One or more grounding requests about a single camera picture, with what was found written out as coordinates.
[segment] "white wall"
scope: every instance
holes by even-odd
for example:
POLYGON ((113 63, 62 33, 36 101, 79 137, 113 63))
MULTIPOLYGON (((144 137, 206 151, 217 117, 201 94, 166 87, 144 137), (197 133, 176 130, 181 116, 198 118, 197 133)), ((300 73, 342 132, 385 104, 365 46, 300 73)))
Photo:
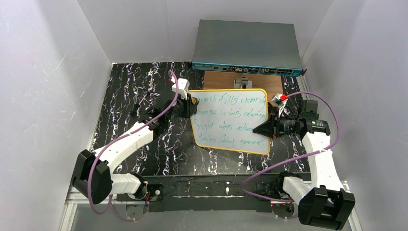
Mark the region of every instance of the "white wall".
POLYGON ((291 23, 300 56, 332 0, 78 0, 111 62, 189 61, 200 19, 291 23))
POLYGON ((76 0, 0 3, 0 230, 58 230, 110 68, 76 0))
POLYGON ((367 231, 408 225, 407 11, 406 0, 335 0, 303 57, 309 89, 340 118, 333 156, 367 231))

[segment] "purple cable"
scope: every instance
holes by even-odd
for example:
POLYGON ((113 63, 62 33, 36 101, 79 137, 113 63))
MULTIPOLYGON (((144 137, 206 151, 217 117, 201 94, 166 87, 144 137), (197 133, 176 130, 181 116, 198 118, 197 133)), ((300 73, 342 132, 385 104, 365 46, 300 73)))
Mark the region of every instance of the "purple cable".
MULTIPOLYGON (((174 72, 173 72, 172 70, 168 71, 168 74, 169 74, 169 76, 170 76, 170 80, 171 80, 171 77, 173 77, 174 80, 175 80, 175 83, 177 83, 176 74, 174 74, 174 72)), ((154 118, 151 119, 149 122, 147 122, 145 125, 143 125, 142 127, 136 129, 135 131, 131 132, 130 134, 135 134, 136 132, 142 130, 142 129, 145 128, 146 126, 149 126, 151 123, 153 123, 154 121, 158 120, 158 118, 160 118, 160 117, 163 116, 167 111, 169 111, 170 108, 174 105, 174 103, 175 103, 176 100, 177 100, 177 97, 178 97, 178 95, 179 95, 179 91, 178 91, 178 90, 179 90, 179 86, 176 84, 176 94, 174 95, 174 98, 173 98, 172 102, 170 103, 170 105, 169 105, 164 111, 162 111, 160 114, 158 114, 156 117, 154 117, 154 118)), ((126 137, 128 137, 128 136, 130 136, 130 135, 129 135, 129 134, 126 134, 126 135, 123 135, 123 136, 121 136, 121 137, 119 137, 119 138, 116 138, 115 140, 111 141, 111 142, 110 142, 109 144, 107 144, 107 145, 101 150, 101 152, 96 156, 95 161, 93 162, 93 164, 92 164, 92 166, 91 166, 91 168, 90 168, 90 172, 89 172, 87 194, 88 194, 89 205, 90 205, 90 207, 92 208, 92 210, 93 210, 96 214, 103 214, 103 213, 105 213, 105 212, 109 209, 109 207, 111 207, 112 210, 114 211, 115 215, 116 215, 117 217, 119 217, 120 219, 126 220, 126 221, 135 221, 134 219, 129 220, 129 219, 126 219, 126 218, 122 218, 122 217, 120 217, 120 216, 117 214, 117 212, 115 211, 114 207, 112 206, 112 195, 109 196, 108 206, 107 206, 103 211, 98 211, 98 210, 96 209, 95 204, 93 203, 93 200, 92 200, 92 190, 91 190, 93 172, 95 171, 96 164, 98 163, 98 160, 99 160, 99 158, 101 157, 101 155, 103 154, 103 152, 105 152, 105 150, 108 149, 109 146, 111 146, 112 144, 114 144, 114 143, 118 142, 119 140, 124 139, 124 138, 126 138, 126 137)))
MULTIPOLYGON (((292 96, 298 95, 298 94, 309 94, 309 95, 316 96, 317 98, 321 99, 321 100, 329 107, 330 111, 331 111, 332 114, 333 114, 334 120, 336 121, 337 137, 336 137, 336 140, 335 140, 332 144, 330 144, 329 146, 325 147, 324 149, 325 149, 325 150, 328 150, 328 149, 332 148, 334 145, 336 145, 336 144, 339 142, 339 140, 340 140, 340 133, 341 133, 339 121, 338 121, 337 115, 336 115, 336 113, 334 112, 333 108, 332 108, 332 107, 330 106, 330 104, 329 104, 326 100, 324 100, 322 97, 320 97, 319 95, 317 95, 317 94, 315 94, 315 93, 309 92, 309 91, 298 91, 298 92, 289 94, 289 95, 287 95, 286 97, 289 98, 289 97, 292 97, 292 96)), ((266 172, 269 172, 269 171, 271 171, 272 169, 274 169, 274 168, 276 168, 276 167, 279 167, 279 166, 282 166, 282 165, 287 164, 287 163, 289 163, 289 162, 292 162, 292 161, 295 161, 295 160, 299 160, 299 159, 302 159, 302 158, 306 158, 306 157, 308 157, 308 156, 315 155, 315 154, 318 154, 318 153, 320 153, 320 151, 314 151, 314 152, 311 152, 311 153, 307 153, 307 154, 304 154, 304 155, 300 155, 300 156, 297 156, 297 157, 294 157, 294 158, 290 158, 290 159, 284 160, 284 161, 279 162, 279 163, 277 163, 277 164, 274 164, 274 165, 272 165, 272 166, 270 166, 270 167, 268 167, 268 168, 265 168, 264 170, 262 170, 262 171, 260 171, 260 172, 257 172, 257 173, 255 173, 255 174, 253 174, 252 176, 248 177, 246 180, 244 180, 244 181, 242 182, 242 184, 241 184, 241 189, 242 189, 242 191, 244 191, 244 192, 247 193, 248 195, 256 196, 256 197, 259 197, 259 198, 262 198, 262 199, 265 199, 265 200, 278 201, 278 202, 293 202, 293 200, 281 200, 281 199, 270 198, 270 197, 267 197, 267 196, 262 196, 262 195, 259 195, 259 194, 256 194, 256 193, 254 193, 254 192, 250 192, 250 191, 244 189, 244 186, 245 186, 249 181, 251 181, 252 179, 254 179, 255 177, 258 177, 258 176, 260 176, 260 175, 262 175, 262 174, 264 174, 264 173, 266 173, 266 172)))

